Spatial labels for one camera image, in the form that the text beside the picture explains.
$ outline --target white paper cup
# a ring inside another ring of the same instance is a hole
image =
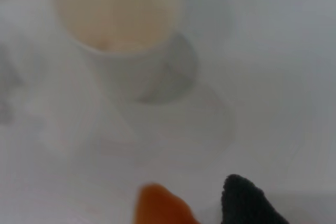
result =
[[[179,0],[54,0],[54,6],[106,98],[137,100],[160,83]],[[157,10],[152,19],[149,10]]]

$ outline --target black object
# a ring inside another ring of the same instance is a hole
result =
[[[289,224],[251,181],[230,175],[222,193],[222,224]]]

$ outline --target white table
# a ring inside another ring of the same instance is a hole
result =
[[[116,155],[113,144],[94,143],[95,137],[86,144],[93,147],[83,149],[82,143],[59,143],[58,130],[74,120],[61,103],[69,102],[69,108],[71,99],[81,97],[74,110],[91,104],[86,113],[96,113],[94,82],[77,49],[58,31],[48,0],[2,3],[0,13],[48,62],[43,81],[17,108],[15,123],[0,129],[4,223],[131,223],[136,189],[148,181],[167,186],[200,218],[212,217],[231,173],[254,181],[290,218],[303,218],[301,208],[317,223],[324,215],[331,218],[332,211],[325,211],[336,198],[323,195],[336,190],[332,3],[187,0],[189,21],[181,30],[199,57],[199,83],[180,102],[124,108],[146,115],[145,130],[139,127],[135,134],[159,143],[135,152],[136,159]],[[54,95],[58,107],[51,105]],[[183,119],[174,124],[178,118]],[[85,120],[91,125],[93,119]],[[197,129],[203,124],[207,131]],[[321,207],[315,211],[313,205]]]

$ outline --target blurry object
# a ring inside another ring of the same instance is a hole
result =
[[[222,194],[222,224],[289,224],[262,190],[239,175],[230,175]]]
[[[54,0],[107,99],[136,100],[163,78],[180,0]]]
[[[190,207],[161,185],[141,189],[134,224],[199,224]]]

